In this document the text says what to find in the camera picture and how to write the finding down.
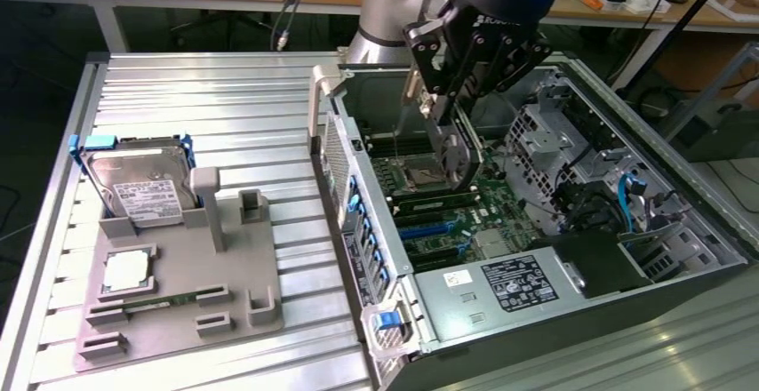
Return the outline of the black graphics card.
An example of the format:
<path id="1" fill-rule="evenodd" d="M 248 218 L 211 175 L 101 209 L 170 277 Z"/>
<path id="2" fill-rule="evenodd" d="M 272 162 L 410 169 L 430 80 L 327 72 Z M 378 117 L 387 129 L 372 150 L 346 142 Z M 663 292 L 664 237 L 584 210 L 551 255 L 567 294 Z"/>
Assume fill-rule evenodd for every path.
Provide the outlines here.
<path id="1" fill-rule="evenodd" d="M 423 119 L 423 128 L 446 182 L 455 191 L 468 189 L 483 163 L 482 143 L 455 96 L 432 94 L 424 87 L 422 72 L 412 65 L 402 89 L 402 119 L 411 113 Z"/>

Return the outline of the black RAM slot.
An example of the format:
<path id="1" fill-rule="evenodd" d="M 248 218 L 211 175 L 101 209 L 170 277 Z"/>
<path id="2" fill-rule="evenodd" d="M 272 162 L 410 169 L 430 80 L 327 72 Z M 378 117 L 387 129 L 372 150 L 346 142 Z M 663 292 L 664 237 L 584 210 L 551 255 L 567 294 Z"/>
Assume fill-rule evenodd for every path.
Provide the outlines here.
<path id="1" fill-rule="evenodd" d="M 396 135 L 392 134 L 376 134 L 367 138 L 367 143 L 372 145 L 374 149 L 380 147 L 398 147 L 399 150 L 430 150 L 431 143 L 426 136 L 419 135 Z"/>
<path id="2" fill-rule="evenodd" d="M 430 150 L 419 151 L 419 150 L 399 150 L 399 156 L 412 156 L 419 154 L 428 154 L 434 151 L 432 146 Z M 394 156 L 394 148 L 390 147 L 380 147 L 379 149 L 374 149 L 371 145 L 371 149 L 368 150 L 368 155 L 372 158 L 384 158 Z"/>

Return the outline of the white plastic part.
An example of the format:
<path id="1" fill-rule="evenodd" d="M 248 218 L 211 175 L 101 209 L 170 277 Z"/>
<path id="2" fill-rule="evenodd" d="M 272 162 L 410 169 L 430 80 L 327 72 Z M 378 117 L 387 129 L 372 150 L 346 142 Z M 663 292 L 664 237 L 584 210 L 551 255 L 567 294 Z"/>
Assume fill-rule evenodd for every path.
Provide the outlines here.
<path id="1" fill-rule="evenodd" d="M 634 14 L 644 12 L 666 13 L 671 8 L 667 0 L 596 0 L 604 12 L 627 11 Z"/>

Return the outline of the CPU socket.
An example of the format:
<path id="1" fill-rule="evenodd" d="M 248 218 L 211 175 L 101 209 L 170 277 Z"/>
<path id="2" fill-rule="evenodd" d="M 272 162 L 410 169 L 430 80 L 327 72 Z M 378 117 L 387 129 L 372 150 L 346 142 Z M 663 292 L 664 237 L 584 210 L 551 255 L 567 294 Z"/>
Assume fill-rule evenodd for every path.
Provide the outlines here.
<path id="1" fill-rule="evenodd" d="M 403 160 L 403 170 L 418 188 L 446 183 L 444 173 L 434 155 L 408 156 Z"/>

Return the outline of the black slanted pole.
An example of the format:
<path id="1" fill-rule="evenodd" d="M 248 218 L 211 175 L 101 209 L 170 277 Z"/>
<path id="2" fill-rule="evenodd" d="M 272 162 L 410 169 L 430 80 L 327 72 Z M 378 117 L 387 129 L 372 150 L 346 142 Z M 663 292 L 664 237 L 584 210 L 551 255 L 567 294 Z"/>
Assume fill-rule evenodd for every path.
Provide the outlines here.
<path id="1" fill-rule="evenodd" d="M 706 5 L 708 0 L 694 0 L 690 3 L 688 10 L 683 13 L 682 17 L 679 18 L 676 24 L 670 30 L 663 31 L 663 36 L 658 41 L 655 49 L 646 54 L 643 59 L 646 60 L 639 66 L 635 66 L 635 73 L 630 77 L 619 76 L 615 80 L 615 93 L 620 97 L 626 97 L 627 94 L 632 91 L 636 84 L 639 83 L 642 77 L 646 75 L 648 70 L 654 67 L 659 57 L 662 56 L 666 48 L 674 41 L 675 37 L 684 31 L 686 27 L 688 26 L 690 22 L 692 21 L 694 17 L 699 13 L 700 9 Z"/>

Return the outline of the black chair base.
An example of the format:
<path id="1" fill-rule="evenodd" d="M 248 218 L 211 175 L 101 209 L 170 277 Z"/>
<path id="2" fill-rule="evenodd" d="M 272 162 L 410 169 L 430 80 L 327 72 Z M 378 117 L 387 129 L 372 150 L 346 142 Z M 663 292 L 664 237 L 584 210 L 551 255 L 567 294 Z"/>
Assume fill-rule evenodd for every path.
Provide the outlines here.
<path id="1" fill-rule="evenodd" d="M 183 24 L 174 26 L 168 29 L 168 36 L 171 44 L 176 48 L 184 48 L 187 46 L 186 34 L 191 31 L 199 29 L 211 29 L 212 26 L 220 24 L 224 26 L 223 32 L 223 49 L 228 52 L 234 47 L 234 40 L 236 35 L 236 30 L 239 26 L 251 28 L 254 31 L 264 34 L 267 40 L 278 40 L 278 37 L 283 34 L 283 31 L 274 25 L 272 14 L 264 12 L 262 14 L 264 20 L 256 20 L 250 12 L 244 11 L 212 11 L 203 9 L 199 12 L 199 17 Z"/>

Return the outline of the blue expansion slot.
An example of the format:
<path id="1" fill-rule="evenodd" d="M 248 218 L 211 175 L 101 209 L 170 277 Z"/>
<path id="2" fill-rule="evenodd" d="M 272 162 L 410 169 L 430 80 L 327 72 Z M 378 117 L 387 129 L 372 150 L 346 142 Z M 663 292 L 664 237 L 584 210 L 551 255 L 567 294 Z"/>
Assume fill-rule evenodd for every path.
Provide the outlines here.
<path id="1" fill-rule="evenodd" d="M 402 240 L 411 240 L 418 238 L 426 238 L 438 235 L 463 235 L 470 237 L 471 232 L 456 227 L 456 223 L 450 221 L 440 224 L 426 225 L 423 227 L 406 228 L 399 231 L 399 236 Z"/>

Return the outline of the green motherboard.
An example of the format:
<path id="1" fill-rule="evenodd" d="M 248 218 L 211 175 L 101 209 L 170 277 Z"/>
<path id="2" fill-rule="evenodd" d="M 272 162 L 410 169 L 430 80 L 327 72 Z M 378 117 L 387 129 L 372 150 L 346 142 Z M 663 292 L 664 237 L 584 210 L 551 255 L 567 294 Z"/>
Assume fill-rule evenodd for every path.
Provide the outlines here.
<path id="1" fill-rule="evenodd" d="M 487 141 L 484 149 L 484 163 L 470 186 L 479 188 L 480 201 L 478 205 L 451 211 L 427 212 L 404 217 L 394 217 L 391 214 L 399 231 L 406 228 L 423 227 L 452 221 L 459 229 L 467 229 L 472 235 L 466 237 L 451 234 L 402 240 L 403 249 L 408 257 L 414 253 L 439 251 L 455 247 L 466 257 L 464 263 L 484 260 L 472 239 L 476 231 L 490 228 L 496 228 L 503 233 L 512 249 L 510 254 L 527 250 L 531 242 L 543 237 L 543 232 L 528 217 L 526 210 L 518 206 L 518 198 L 507 183 L 507 149 L 504 148 L 504 143 Z M 434 152 L 412 156 L 423 155 L 434 155 Z M 384 158 L 368 157 L 387 205 L 394 196 L 435 190 L 452 190 L 447 182 L 443 185 L 431 185 L 420 188 L 414 186 L 403 170 L 403 160 L 408 156 L 399 156 L 398 160 L 395 156 Z"/>

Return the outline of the black expansion slot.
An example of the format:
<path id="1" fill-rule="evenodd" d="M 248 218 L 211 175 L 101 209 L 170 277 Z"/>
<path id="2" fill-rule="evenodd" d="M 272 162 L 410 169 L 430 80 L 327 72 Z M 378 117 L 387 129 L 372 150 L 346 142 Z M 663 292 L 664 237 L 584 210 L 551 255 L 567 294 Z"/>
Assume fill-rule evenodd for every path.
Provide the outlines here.
<path id="1" fill-rule="evenodd" d="M 466 261 L 464 255 L 458 248 L 448 248 L 439 251 L 414 253 L 410 255 L 414 270 L 418 273 L 435 269 L 462 265 Z"/>

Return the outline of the grey metal disk bay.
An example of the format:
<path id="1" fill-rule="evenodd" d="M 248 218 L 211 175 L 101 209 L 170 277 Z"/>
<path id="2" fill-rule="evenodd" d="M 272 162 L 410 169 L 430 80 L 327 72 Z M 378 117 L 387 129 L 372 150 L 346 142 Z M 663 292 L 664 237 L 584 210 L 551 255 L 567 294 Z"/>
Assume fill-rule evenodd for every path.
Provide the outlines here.
<path id="1" fill-rule="evenodd" d="M 619 241 L 656 283 L 747 262 L 715 234 L 699 234 L 680 223 L 652 231 L 623 233 Z"/>

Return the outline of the grey power supply unit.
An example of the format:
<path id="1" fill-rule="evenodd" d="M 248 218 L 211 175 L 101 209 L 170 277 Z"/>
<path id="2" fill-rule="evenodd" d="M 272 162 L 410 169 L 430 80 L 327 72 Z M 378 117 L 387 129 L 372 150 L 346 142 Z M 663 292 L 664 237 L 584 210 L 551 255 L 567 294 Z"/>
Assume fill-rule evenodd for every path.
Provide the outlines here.
<path id="1" fill-rule="evenodd" d="M 415 281 L 443 343 L 515 329 L 586 302 L 552 247 L 420 273 Z"/>

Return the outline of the hard disk in blue carrier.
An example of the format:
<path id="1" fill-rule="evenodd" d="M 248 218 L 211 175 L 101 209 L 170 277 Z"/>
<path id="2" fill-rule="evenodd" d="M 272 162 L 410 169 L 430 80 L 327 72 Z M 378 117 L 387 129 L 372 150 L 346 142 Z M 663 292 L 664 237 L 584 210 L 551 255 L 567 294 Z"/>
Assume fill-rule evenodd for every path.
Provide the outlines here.
<path id="1" fill-rule="evenodd" d="M 109 218 L 139 228 L 176 225 L 202 206 L 190 186 L 196 167 L 188 134 L 155 138 L 69 136 L 68 153 L 89 179 Z"/>

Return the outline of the open black PC case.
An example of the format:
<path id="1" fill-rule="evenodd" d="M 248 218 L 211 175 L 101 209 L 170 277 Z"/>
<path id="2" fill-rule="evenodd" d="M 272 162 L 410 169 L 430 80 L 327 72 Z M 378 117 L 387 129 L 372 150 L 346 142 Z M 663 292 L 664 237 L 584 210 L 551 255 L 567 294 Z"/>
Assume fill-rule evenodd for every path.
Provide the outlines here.
<path id="1" fill-rule="evenodd" d="M 484 143 L 500 141 L 506 148 L 508 129 L 523 106 L 588 107 L 632 152 L 616 182 L 626 231 L 591 228 L 558 235 L 543 233 L 522 251 L 554 248 L 586 297 L 583 306 L 484 337 L 440 342 L 415 281 L 420 273 L 403 249 L 368 157 L 371 135 L 398 130 L 399 135 L 428 138 L 416 112 L 399 129 L 402 89 L 410 70 L 403 66 L 322 65 L 312 71 L 310 88 L 308 136 L 316 181 L 358 341 L 379 391 L 430 391 L 460 384 L 479 374 L 650 324 L 759 261 L 759 228 L 582 62 L 554 54 L 511 89 L 476 103 L 468 119 L 482 143 L 483 163 Z M 391 275 L 379 302 L 364 288 L 352 256 L 352 235 L 344 228 L 351 176 L 368 205 Z M 672 223 L 699 234 L 715 234 L 747 262 L 654 282 L 620 244 L 619 235 L 652 231 Z M 375 331 L 372 317 L 384 311 L 398 311 L 403 324 Z"/>

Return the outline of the green RAM stick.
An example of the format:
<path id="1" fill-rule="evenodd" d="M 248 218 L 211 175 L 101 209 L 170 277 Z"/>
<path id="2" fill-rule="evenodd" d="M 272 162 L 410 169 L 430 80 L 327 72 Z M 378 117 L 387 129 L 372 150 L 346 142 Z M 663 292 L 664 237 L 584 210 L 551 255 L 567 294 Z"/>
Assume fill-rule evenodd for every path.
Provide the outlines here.
<path id="1" fill-rule="evenodd" d="M 179 307 L 192 304 L 198 301 L 198 295 L 191 293 L 180 293 L 156 299 L 146 299 L 140 301 L 127 302 L 123 304 L 125 313 L 136 313 L 142 311 L 155 310 L 166 307 Z"/>

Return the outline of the aluminium profile frame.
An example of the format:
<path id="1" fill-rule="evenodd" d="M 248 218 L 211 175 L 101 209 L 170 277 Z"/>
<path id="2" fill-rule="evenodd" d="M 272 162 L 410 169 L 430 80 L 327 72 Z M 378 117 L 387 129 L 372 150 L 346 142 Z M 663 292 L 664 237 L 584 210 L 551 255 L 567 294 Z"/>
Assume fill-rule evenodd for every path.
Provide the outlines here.
<path id="1" fill-rule="evenodd" d="M 660 125 L 660 134 L 667 140 L 672 140 L 676 137 L 683 127 L 696 115 L 699 108 L 708 100 L 716 97 L 722 88 L 728 85 L 732 76 L 740 74 L 742 68 L 748 63 L 759 64 L 759 42 L 746 44 L 711 83 L 696 92 L 698 96 L 688 103 L 670 110 L 668 117 Z"/>

